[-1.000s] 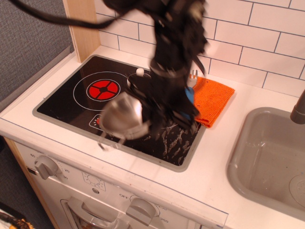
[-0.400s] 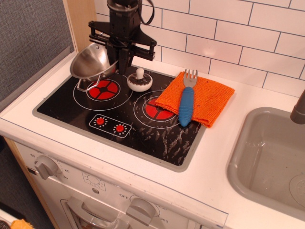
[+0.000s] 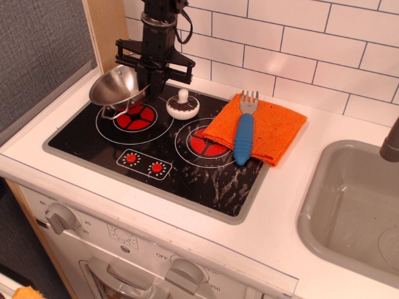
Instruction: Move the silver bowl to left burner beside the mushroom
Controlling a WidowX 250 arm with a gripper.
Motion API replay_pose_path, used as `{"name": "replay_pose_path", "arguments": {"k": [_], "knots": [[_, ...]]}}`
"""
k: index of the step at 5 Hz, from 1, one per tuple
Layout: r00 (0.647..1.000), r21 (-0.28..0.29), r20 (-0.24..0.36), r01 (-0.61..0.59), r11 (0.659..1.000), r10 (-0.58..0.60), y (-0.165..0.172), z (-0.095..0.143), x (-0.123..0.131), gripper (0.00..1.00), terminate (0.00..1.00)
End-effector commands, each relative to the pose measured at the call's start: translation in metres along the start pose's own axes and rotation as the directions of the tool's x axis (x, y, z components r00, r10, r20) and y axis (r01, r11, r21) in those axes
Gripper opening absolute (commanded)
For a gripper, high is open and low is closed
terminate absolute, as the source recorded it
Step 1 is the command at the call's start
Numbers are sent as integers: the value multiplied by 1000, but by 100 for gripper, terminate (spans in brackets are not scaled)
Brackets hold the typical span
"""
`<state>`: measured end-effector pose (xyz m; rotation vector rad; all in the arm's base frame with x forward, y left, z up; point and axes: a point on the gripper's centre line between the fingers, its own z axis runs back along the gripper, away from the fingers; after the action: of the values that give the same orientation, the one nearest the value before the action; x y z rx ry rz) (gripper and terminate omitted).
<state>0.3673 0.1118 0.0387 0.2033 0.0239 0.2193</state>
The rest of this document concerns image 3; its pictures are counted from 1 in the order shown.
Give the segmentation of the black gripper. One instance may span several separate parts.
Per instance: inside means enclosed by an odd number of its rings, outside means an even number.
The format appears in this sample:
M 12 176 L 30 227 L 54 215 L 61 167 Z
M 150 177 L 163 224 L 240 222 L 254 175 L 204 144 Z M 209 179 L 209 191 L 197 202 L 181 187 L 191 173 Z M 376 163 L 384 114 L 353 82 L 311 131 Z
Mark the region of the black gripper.
M 117 63 L 135 69 L 139 90 L 150 84 L 149 99 L 156 100 L 167 80 L 189 84 L 195 62 L 175 49 L 176 21 L 143 21 L 143 40 L 117 40 Z

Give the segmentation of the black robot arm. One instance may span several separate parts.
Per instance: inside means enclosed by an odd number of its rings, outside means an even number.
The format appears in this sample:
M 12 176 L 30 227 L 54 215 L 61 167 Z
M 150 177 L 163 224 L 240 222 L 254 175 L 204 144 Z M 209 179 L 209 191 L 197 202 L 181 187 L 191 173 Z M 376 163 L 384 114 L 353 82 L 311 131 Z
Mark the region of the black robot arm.
M 117 40 L 116 62 L 135 69 L 139 87 L 145 87 L 149 99 L 156 100 L 167 80 L 172 79 L 189 84 L 195 62 L 175 49 L 175 42 L 181 40 L 177 31 L 178 15 L 188 22 L 190 17 L 184 11 L 187 1 L 145 1 L 141 14 L 143 39 Z

